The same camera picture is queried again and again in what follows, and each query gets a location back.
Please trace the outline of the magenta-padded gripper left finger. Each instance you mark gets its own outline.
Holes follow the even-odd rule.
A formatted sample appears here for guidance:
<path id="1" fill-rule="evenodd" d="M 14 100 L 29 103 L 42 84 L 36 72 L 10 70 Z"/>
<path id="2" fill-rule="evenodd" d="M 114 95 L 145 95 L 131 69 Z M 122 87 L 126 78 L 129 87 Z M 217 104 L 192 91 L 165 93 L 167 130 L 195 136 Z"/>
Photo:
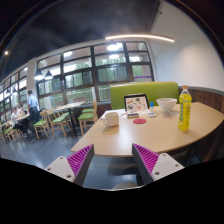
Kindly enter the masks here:
<path id="1" fill-rule="evenodd" d="M 90 144 L 68 157 L 59 156 L 45 170 L 82 186 L 94 154 L 94 145 Z"/>

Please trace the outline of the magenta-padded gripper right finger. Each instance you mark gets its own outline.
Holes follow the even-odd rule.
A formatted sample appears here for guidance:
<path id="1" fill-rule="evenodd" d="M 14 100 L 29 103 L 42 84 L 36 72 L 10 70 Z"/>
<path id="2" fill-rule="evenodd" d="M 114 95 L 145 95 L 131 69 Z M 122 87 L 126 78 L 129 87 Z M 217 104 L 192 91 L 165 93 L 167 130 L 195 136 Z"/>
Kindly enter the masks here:
<path id="1" fill-rule="evenodd" d="M 132 144 L 132 154 L 144 184 L 149 184 L 183 169 L 183 166 L 169 154 L 158 154 L 135 143 Z"/>

